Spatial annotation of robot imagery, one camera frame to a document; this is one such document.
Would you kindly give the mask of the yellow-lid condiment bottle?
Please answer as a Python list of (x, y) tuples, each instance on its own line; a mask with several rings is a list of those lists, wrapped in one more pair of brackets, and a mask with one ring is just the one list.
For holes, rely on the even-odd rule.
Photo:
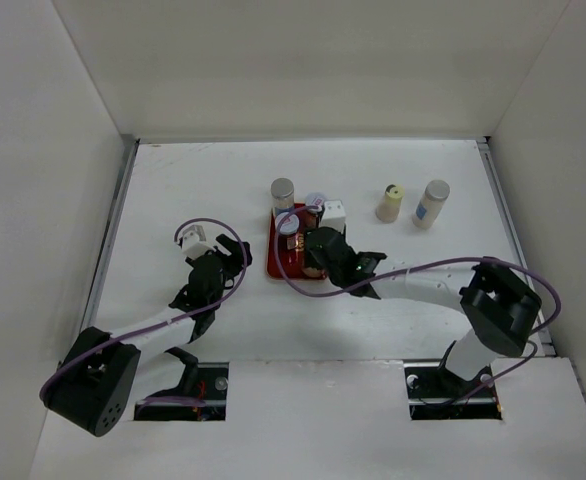
[(390, 184), (378, 203), (375, 214), (383, 223), (393, 223), (399, 216), (401, 203), (404, 198), (404, 188), (398, 184)]

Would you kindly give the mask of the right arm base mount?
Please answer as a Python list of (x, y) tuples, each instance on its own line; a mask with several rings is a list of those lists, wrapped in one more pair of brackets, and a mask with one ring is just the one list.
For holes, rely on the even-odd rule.
[(501, 406), (493, 385), (476, 391), (492, 376), (483, 367), (470, 381), (445, 370), (440, 361), (406, 362), (404, 377), (409, 415), (415, 421), (501, 420)]

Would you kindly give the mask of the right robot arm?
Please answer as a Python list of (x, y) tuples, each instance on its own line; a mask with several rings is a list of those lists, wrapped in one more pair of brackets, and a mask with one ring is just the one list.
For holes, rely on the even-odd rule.
[[(329, 227), (305, 234), (305, 259), (354, 297), (402, 299), (463, 314), (470, 330), (450, 346), (437, 370), (437, 384), (456, 396), (496, 358), (523, 354), (541, 298), (511, 266), (490, 257), (448, 259), (431, 266), (393, 262), (380, 252), (357, 252)], [(467, 269), (455, 269), (466, 262)]]

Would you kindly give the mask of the silver-lid jar blue label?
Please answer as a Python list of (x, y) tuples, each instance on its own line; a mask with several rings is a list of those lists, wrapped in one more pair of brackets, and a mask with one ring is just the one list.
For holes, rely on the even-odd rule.
[(271, 183), (270, 193), (273, 217), (294, 209), (294, 184), (290, 179), (285, 177), (275, 179)]

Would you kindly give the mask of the silver-lid jar white contents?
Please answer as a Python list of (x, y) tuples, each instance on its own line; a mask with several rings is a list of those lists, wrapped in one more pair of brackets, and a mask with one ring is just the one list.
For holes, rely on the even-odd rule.
[(413, 224), (424, 230), (431, 228), (449, 195), (450, 186), (446, 181), (440, 179), (431, 180), (426, 185), (413, 213)]

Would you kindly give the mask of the pink-lid condiment bottle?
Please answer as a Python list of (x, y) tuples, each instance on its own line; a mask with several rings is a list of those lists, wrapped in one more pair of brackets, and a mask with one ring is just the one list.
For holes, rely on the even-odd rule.
[(304, 266), (302, 268), (302, 273), (307, 278), (312, 278), (312, 279), (318, 279), (318, 278), (325, 278), (326, 277), (326, 272), (323, 269), (315, 268), (315, 267)]

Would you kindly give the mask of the white-lid jar red label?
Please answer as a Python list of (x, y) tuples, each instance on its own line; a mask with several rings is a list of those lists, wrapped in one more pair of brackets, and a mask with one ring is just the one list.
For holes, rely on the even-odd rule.
[(280, 251), (293, 251), (298, 246), (300, 221), (296, 214), (283, 211), (275, 218), (278, 227), (278, 247)]

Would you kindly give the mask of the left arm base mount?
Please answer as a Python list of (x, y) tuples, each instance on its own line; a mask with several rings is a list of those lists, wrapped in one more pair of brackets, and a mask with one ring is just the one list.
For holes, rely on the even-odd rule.
[(224, 421), (229, 389), (228, 363), (200, 363), (184, 349), (166, 351), (184, 366), (178, 383), (139, 400), (133, 420), (148, 422)]

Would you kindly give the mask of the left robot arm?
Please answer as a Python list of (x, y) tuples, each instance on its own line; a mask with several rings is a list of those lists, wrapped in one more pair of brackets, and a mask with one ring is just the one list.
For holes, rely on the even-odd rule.
[(44, 406), (101, 437), (122, 417), (138, 367), (168, 354), (182, 364), (165, 371), (165, 390), (136, 401), (135, 418), (160, 420), (169, 411), (213, 407), (198, 379), (198, 360), (184, 347), (207, 332), (221, 303), (237, 289), (252, 263), (248, 242), (225, 234), (216, 241), (208, 247), (199, 235), (179, 240), (191, 271), (187, 283), (159, 314), (120, 333), (97, 327), (83, 330), (43, 385), (39, 397)]

